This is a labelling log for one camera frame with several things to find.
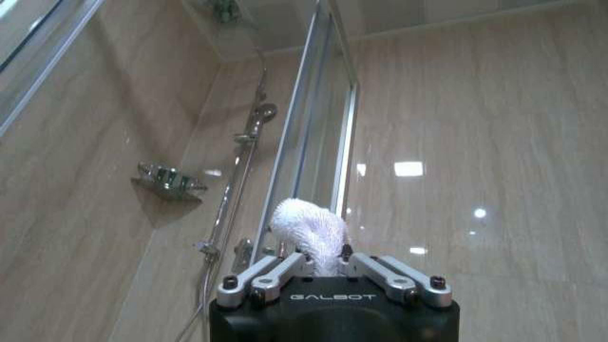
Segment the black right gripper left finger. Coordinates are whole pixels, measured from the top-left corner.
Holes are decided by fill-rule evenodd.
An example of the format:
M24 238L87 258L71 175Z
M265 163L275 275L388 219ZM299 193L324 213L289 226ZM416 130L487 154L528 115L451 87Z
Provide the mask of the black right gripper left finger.
M285 258L263 257L240 274L225 276L216 290L216 305L237 309L247 299L263 307L280 297L281 288L293 277L312 275L312 258L293 252Z

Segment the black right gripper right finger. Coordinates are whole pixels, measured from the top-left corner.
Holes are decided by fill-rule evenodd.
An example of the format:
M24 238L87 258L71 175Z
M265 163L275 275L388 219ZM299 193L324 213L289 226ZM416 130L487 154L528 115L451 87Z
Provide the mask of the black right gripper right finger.
M445 309L452 305L452 289L443 276L427 275L392 256L372 257L341 246L339 270L348 278L367 278L381 288L388 299L409 305Z

